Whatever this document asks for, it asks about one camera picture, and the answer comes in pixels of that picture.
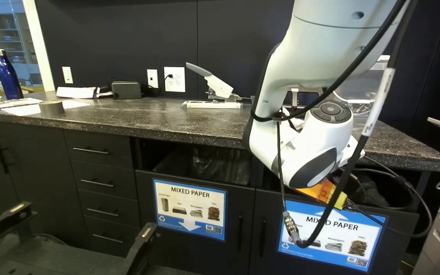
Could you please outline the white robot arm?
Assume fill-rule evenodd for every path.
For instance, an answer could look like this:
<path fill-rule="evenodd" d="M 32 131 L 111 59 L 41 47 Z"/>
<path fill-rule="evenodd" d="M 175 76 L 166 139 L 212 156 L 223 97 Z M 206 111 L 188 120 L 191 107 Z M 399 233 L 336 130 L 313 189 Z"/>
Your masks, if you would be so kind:
<path fill-rule="evenodd" d="M 406 7 L 408 0 L 293 0 L 246 137 L 284 186 L 311 186 L 360 154 L 354 114 L 334 91 L 373 67 Z"/>

